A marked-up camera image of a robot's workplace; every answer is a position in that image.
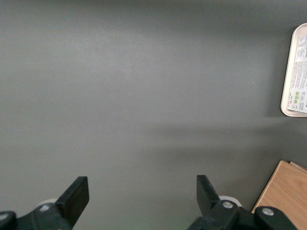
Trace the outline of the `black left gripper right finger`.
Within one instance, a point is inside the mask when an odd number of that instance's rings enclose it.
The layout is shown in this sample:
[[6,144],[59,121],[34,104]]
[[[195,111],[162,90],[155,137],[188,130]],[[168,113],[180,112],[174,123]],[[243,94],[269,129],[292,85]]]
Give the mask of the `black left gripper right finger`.
[[190,230],[296,230],[293,222],[279,209],[260,206],[254,213],[235,202],[222,200],[206,175],[196,180],[197,202],[201,216],[189,226]]

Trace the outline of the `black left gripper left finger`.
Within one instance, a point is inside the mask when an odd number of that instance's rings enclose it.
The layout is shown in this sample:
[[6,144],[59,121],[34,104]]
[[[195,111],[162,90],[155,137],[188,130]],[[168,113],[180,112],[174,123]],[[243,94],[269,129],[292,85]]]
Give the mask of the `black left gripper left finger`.
[[0,213],[2,230],[71,230],[89,202],[88,178],[79,176],[56,200],[42,202],[28,214]]

